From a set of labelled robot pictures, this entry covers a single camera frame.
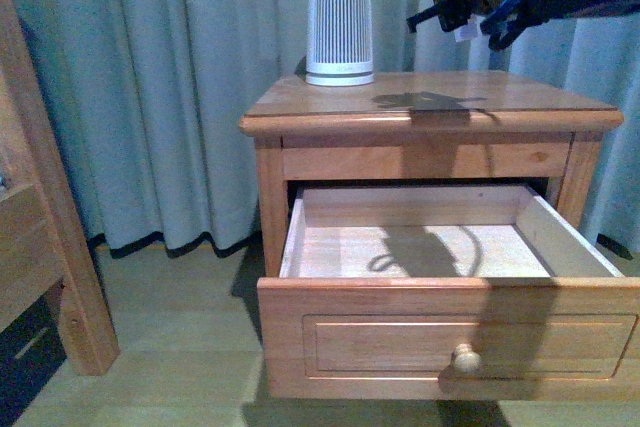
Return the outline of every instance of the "wooden floor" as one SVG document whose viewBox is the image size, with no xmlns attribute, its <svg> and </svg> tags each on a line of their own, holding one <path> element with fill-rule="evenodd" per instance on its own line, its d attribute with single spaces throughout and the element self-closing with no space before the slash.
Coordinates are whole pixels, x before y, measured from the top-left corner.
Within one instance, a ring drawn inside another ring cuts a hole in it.
<svg viewBox="0 0 640 427">
<path fill-rule="evenodd" d="M 16 426 L 640 426 L 640 402 L 272 399 L 256 325 L 260 245 L 226 259 L 154 247 L 98 259 L 122 354 L 104 377 L 65 363 Z M 640 275 L 637 258 L 616 264 Z"/>
</svg>

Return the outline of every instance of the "open drawer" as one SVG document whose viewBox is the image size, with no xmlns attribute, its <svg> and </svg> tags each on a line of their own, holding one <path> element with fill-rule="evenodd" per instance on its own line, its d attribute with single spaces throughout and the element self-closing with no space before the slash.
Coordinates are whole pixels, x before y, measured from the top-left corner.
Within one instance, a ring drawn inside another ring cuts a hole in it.
<svg viewBox="0 0 640 427">
<path fill-rule="evenodd" d="M 524 186 L 300 191 L 258 294 L 275 396 L 640 398 L 640 282 Z"/>
</svg>

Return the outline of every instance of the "air purifier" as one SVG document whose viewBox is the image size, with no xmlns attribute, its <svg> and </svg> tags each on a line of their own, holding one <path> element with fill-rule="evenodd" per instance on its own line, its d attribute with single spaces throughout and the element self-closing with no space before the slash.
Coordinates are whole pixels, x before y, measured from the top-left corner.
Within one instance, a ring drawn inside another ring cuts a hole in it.
<svg viewBox="0 0 640 427">
<path fill-rule="evenodd" d="M 373 82 L 371 0 L 309 0 L 307 82 Z"/>
</svg>

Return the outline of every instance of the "nightstand top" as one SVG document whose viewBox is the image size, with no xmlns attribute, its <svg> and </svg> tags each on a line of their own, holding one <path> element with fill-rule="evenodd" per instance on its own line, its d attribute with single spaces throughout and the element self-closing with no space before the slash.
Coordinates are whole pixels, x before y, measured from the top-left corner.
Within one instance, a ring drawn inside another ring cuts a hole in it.
<svg viewBox="0 0 640 427">
<path fill-rule="evenodd" d="M 356 87 L 318 87 L 283 77 L 247 112 L 240 128 L 253 136 L 310 128 L 339 133 L 347 125 L 360 132 L 602 131 L 621 121 L 615 107 L 597 100 L 506 72 L 467 71 L 380 73 L 374 83 Z"/>
</svg>

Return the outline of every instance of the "tag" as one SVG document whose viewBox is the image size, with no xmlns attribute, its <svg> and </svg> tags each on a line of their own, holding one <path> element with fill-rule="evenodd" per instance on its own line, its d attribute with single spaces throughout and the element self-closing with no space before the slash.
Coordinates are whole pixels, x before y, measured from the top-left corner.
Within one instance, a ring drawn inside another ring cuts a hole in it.
<svg viewBox="0 0 640 427">
<path fill-rule="evenodd" d="M 465 42 L 467 40 L 473 40 L 476 37 L 480 37 L 480 27 L 478 26 L 475 14 L 471 15 L 467 25 L 458 27 L 454 34 L 456 36 L 456 42 Z"/>
</svg>

